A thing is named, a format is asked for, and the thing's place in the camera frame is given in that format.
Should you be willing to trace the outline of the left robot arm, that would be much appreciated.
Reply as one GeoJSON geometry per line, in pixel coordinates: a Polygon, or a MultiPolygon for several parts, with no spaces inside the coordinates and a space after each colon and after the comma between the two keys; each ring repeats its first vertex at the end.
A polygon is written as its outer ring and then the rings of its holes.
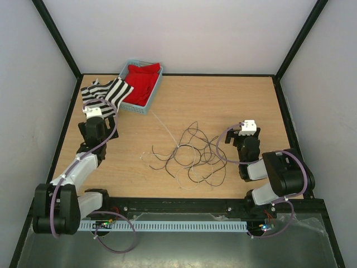
{"type": "Polygon", "coordinates": [[[39,184],[33,200],[33,230],[35,233],[73,235],[80,221],[92,212],[109,214],[112,204],[104,189],[88,190],[78,196],[78,190],[88,176],[105,160],[107,142],[119,136],[118,118],[88,116],[78,124],[84,141],[75,159],[50,183],[39,184]]]}

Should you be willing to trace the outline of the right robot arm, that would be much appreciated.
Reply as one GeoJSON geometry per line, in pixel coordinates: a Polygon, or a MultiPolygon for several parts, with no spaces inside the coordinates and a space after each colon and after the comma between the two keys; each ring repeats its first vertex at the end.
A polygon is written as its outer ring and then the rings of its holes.
{"type": "Polygon", "coordinates": [[[240,129],[233,126],[225,131],[225,143],[233,141],[238,153],[239,175],[246,182],[267,179],[259,188],[247,192],[244,210],[250,217],[256,217],[269,204],[288,200],[300,195],[310,195],[316,182],[313,173],[294,148],[260,152],[260,128],[240,123],[240,129]]]}

